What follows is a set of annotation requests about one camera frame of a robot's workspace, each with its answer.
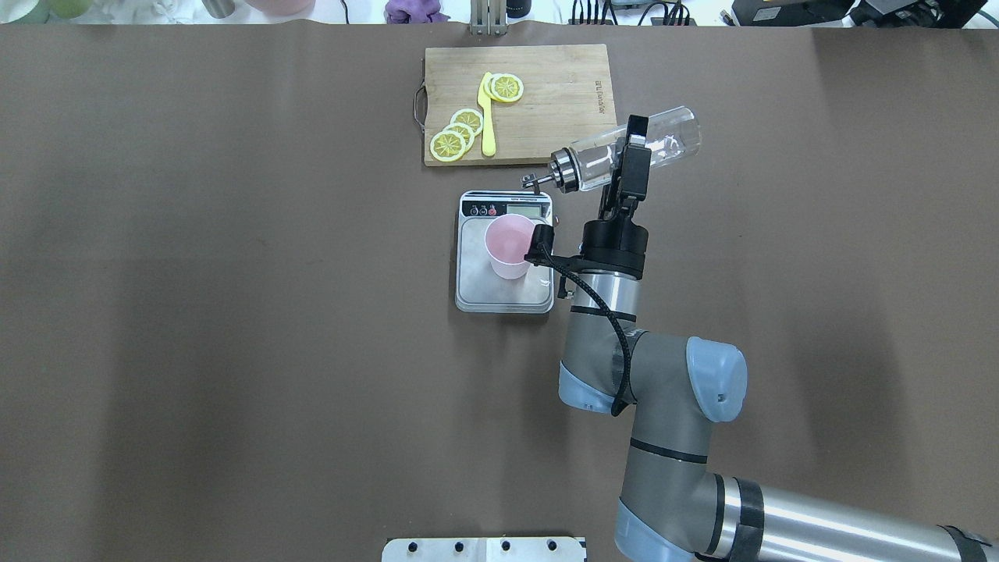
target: black device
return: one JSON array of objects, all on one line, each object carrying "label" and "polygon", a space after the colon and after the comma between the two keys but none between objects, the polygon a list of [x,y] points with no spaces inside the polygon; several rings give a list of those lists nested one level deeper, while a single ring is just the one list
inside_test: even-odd
[{"label": "black device", "polygon": [[691,27],[696,27],[696,25],[697,25],[697,20],[695,20],[695,19],[693,19],[691,17],[683,18],[683,20],[681,22],[679,22],[679,23],[675,23],[675,22],[674,23],[669,23],[669,20],[666,19],[666,18],[652,18],[651,21],[652,21],[652,25],[653,26],[655,26],[655,25],[668,25],[668,26],[672,26],[672,27],[676,27],[676,26],[691,26]]},{"label": "black device", "polygon": [[960,29],[986,0],[863,0],[850,10],[863,27],[936,27]]},{"label": "black device", "polygon": [[530,0],[506,0],[506,17],[522,18],[530,12]]},{"label": "black device", "polygon": [[733,0],[739,25],[796,27],[839,21],[853,0]]}]

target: yellow knife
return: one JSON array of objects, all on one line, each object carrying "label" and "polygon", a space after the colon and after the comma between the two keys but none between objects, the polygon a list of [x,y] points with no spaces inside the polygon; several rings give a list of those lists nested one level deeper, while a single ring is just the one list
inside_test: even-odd
[{"label": "yellow knife", "polygon": [[487,72],[479,83],[479,105],[483,108],[483,156],[497,153],[497,137],[493,132],[493,98],[487,91],[490,78],[493,78],[493,73]]}]

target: pink cup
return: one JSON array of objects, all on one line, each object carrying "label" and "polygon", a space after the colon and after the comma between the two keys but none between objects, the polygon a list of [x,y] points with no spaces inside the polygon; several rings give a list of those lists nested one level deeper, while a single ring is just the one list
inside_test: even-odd
[{"label": "pink cup", "polygon": [[523,254],[530,248],[534,222],[523,215],[501,215],[486,229],[486,251],[490,265],[503,279],[516,279],[530,269]]}]

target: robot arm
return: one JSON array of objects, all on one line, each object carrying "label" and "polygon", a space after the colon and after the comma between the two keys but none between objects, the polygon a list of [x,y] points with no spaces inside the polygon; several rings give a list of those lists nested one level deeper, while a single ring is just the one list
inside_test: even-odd
[{"label": "robot arm", "polygon": [[580,255],[552,256],[553,231],[539,225],[525,256],[577,287],[559,367],[561,400],[611,415],[635,406],[617,506],[618,549],[636,562],[686,562],[694,553],[730,562],[999,562],[989,541],[953,527],[910,523],[706,470],[713,424],[735,419],[742,408],[746,363],[728,344],[635,327],[647,232],[631,219],[647,182],[644,125],[641,118],[629,120]]}]

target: light blue joint cap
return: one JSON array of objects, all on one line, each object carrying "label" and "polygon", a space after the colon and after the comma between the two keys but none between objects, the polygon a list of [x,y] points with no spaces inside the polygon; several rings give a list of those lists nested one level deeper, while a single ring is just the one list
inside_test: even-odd
[{"label": "light blue joint cap", "polygon": [[575,378],[561,363],[558,363],[558,398],[573,408],[598,414],[609,414],[610,405],[614,403],[613,396],[607,396]]},{"label": "light blue joint cap", "polygon": [[617,500],[617,550],[634,562],[689,562],[693,554],[662,538]]},{"label": "light blue joint cap", "polygon": [[687,372],[697,404],[713,422],[732,421],[742,411],[748,370],[745,357],[727,343],[687,340]]}]

